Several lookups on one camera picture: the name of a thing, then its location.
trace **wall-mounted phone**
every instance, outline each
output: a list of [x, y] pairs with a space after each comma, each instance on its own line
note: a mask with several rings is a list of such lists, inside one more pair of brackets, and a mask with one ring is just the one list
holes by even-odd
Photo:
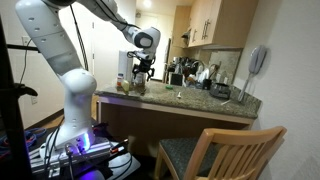
[[247, 85], [248, 85], [248, 82], [250, 80], [250, 78], [255, 75], [255, 74], [258, 74], [258, 72], [260, 71], [261, 69], [261, 66], [263, 64], [263, 61], [264, 61], [264, 58], [266, 57], [266, 54], [267, 54], [267, 50], [266, 48], [263, 46], [263, 45], [260, 45], [258, 47], [256, 47], [252, 53], [251, 53], [251, 61], [250, 61], [250, 64], [249, 64], [249, 76], [239, 94], [239, 97], [238, 97], [238, 101], [241, 102], [243, 100], [243, 96], [244, 96], [244, 93], [246, 91], [246, 88], [247, 88]]

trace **cabinet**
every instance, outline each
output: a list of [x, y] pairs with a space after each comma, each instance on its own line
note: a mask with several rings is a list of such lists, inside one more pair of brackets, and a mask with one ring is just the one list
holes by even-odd
[[174, 16], [171, 45], [174, 47], [187, 47], [188, 41], [181, 38], [189, 27], [191, 6], [177, 6]]
[[258, 0], [195, 0], [190, 13], [189, 46], [243, 48]]

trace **chair backrest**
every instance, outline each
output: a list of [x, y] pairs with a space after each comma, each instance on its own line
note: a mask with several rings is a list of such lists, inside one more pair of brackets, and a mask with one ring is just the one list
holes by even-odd
[[206, 179], [257, 179], [268, 159], [283, 141], [286, 128], [277, 126], [266, 130], [204, 129], [193, 151], [184, 176], [196, 179], [201, 162], [211, 143], [219, 147]]

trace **wooden chair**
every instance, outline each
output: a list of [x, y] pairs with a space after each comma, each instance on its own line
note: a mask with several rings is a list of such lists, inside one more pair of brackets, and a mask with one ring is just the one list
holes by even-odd
[[154, 178], [162, 160], [172, 177], [183, 180], [256, 180], [281, 145], [286, 128], [204, 129], [200, 138], [160, 140]]

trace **granite countertop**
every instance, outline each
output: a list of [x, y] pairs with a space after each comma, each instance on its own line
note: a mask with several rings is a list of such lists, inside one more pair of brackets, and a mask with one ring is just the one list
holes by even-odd
[[100, 90], [97, 90], [95, 94], [98, 96], [117, 97], [151, 104], [193, 109], [251, 119], [256, 119], [258, 117], [257, 113], [261, 101], [246, 93], [243, 102], [239, 103], [236, 99], [240, 90], [236, 87], [230, 87], [231, 97], [230, 101], [228, 101], [226, 99], [217, 99], [212, 97], [208, 90], [174, 85], [172, 85], [173, 89], [167, 89], [166, 85], [167, 84], [160, 82], [149, 81], [146, 83], [146, 91], [144, 94], [140, 93], [142, 92], [141, 88], [131, 88], [128, 95], [126, 95], [121, 88], [106, 85]]

